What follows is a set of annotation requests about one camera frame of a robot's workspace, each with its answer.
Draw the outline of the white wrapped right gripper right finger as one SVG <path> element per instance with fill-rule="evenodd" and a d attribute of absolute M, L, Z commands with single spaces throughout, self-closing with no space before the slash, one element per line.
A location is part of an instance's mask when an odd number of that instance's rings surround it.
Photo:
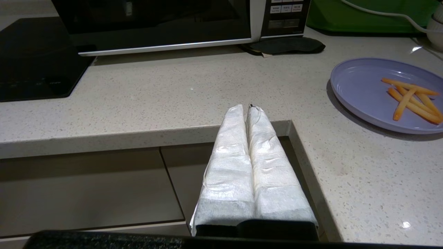
<path fill-rule="evenodd" d="M 260 220 L 318 221 L 269 118 L 250 105 L 246 121 L 253 167 L 254 202 Z"/>

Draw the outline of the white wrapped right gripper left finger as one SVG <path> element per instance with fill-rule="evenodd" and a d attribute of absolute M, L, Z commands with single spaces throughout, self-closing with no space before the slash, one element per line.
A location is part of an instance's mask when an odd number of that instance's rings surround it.
<path fill-rule="evenodd" d="M 190 221 L 192 236 L 202 225 L 236 226 L 255 218 L 252 170 L 239 104 L 227 110 L 217 133 Z"/>

